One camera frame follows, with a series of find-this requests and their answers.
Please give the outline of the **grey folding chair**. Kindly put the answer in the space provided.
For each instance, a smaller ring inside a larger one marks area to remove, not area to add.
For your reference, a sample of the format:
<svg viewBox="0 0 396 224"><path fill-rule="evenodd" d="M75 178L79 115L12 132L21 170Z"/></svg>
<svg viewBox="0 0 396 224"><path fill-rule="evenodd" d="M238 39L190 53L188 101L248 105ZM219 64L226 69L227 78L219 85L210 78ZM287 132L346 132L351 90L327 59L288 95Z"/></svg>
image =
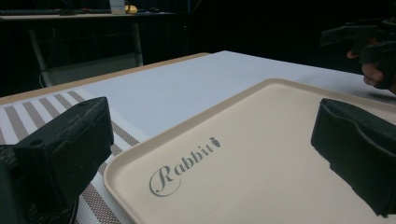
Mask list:
<svg viewBox="0 0 396 224"><path fill-rule="evenodd" d="M39 65L38 81L42 88L61 85L85 78L97 77L107 73L114 73L142 66L144 64L137 23L132 24L130 31L133 37L132 49L134 51L132 53L82 63L70 63L68 65L53 68L48 68L48 62L50 60L45 61L43 58L35 30L29 29L28 34Z"/></svg>

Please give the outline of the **dark keyboard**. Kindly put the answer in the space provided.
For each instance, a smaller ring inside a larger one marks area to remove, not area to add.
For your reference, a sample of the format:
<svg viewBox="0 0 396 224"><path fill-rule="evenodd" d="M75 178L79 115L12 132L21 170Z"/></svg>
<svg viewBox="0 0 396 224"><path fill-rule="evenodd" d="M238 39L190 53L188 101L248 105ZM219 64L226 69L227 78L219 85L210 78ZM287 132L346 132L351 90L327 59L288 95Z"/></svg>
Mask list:
<svg viewBox="0 0 396 224"><path fill-rule="evenodd" d="M0 16L58 15L60 9L0 9Z"/></svg>

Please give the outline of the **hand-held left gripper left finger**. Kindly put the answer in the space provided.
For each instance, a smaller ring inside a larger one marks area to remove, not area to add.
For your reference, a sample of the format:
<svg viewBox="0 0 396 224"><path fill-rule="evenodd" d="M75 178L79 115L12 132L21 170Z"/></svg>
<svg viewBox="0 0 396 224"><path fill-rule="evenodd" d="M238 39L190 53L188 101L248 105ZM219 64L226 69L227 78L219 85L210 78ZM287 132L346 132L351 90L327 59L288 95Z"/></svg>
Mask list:
<svg viewBox="0 0 396 224"><path fill-rule="evenodd" d="M0 145L0 224L73 224L113 143L107 98L98 97Z"/></svg>

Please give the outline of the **background desk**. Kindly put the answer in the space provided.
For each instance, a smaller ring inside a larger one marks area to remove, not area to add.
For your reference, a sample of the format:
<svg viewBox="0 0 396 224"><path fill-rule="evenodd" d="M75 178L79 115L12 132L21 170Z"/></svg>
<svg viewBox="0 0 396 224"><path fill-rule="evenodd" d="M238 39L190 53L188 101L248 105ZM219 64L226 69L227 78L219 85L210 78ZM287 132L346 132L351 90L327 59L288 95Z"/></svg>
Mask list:
<svg viewBox="0 0 396 224"><path fill-rule="evenodd" d="M71 21L141 21L158 18L175 18L175 13L149 13L141 12L136 14L76 14L76 15L0 15L0 22L39 24L40 22L71 22Z"/></svg>

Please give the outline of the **white box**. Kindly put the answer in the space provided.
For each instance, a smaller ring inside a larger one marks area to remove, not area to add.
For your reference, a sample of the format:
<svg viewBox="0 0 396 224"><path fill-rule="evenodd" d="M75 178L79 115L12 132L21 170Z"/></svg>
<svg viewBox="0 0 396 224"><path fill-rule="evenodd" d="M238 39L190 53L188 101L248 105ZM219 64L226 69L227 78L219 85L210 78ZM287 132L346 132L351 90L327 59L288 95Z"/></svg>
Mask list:
<svg viewBox="0 0 396 224"><path fill-rule="evenodd" d="M110 11L114 15L126 13L124 0L109 0Z"/></svg>

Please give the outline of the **brown white striped placemat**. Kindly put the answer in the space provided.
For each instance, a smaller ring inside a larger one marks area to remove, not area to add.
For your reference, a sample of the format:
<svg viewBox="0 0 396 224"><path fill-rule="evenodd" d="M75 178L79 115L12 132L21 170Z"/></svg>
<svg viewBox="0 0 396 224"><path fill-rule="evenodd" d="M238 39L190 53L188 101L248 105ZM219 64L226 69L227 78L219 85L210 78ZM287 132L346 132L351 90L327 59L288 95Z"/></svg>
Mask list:
<svg viewBox="0 0 396 224"><path fill-rule="evenodd" d="M86 91L72 90L0 105L0 144L20 142L66 109L92 97ZM148 138L115 110L110 111L110 116L114 134L113 157ZM73 224L133 224L106 190L103 180L105 169L106 165L102 164L79 197Z"/></svg>

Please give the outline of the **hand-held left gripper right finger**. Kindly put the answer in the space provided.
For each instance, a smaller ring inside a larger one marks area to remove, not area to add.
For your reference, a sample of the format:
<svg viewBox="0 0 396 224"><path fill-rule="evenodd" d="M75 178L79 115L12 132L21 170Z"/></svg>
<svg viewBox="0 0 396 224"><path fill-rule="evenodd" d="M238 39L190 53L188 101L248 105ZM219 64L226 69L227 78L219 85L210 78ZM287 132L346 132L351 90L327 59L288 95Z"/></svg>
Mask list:
<svg viewBox="0 0 396 224"><path fill-rule="evenodd" d="M396 125L324 98L311 145L376 215L396 215Z"/></svg>

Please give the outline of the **beige plastic tray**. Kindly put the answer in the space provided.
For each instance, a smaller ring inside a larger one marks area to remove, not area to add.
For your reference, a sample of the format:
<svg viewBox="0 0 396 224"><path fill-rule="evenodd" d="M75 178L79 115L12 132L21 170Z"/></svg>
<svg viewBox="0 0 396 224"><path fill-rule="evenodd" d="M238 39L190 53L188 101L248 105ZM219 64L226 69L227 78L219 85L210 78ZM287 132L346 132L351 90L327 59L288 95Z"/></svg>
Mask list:
<svg viewBox="0 0 396 224"><path fill-rule="evenodd" d="M126 150L104 184L134 224L396 224L310 144L323 98L396 124L396 106L265 80Z"/></svg>

